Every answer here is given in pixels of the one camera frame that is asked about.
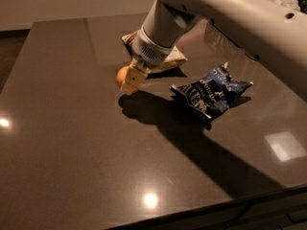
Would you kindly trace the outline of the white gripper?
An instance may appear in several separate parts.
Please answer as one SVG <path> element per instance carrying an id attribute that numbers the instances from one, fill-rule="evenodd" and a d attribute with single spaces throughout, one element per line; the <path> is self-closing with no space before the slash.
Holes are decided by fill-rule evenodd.
<path id="1" fill-rule="evenodd" d="M 137 92 L 147 77 L 143 65 L 154 69 L 160 67 L 166 57 L 171 54 L 172 46 L 162 46 L 154 42 L 141 27 L 131 45 L 133 60 L 131 61 L 124 84 L 120 88 L 126 94 Z"/>

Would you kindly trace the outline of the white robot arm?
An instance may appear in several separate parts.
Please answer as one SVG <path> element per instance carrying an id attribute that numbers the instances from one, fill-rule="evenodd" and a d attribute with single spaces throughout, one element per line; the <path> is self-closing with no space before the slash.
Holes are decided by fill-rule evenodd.
<path id="1" fill-rule="evenodd" d="M 307 15 L 268 0 L 155 0 L 117 77 L 122 91 L 137 91 L 202 17 L 307 98 Z"/>

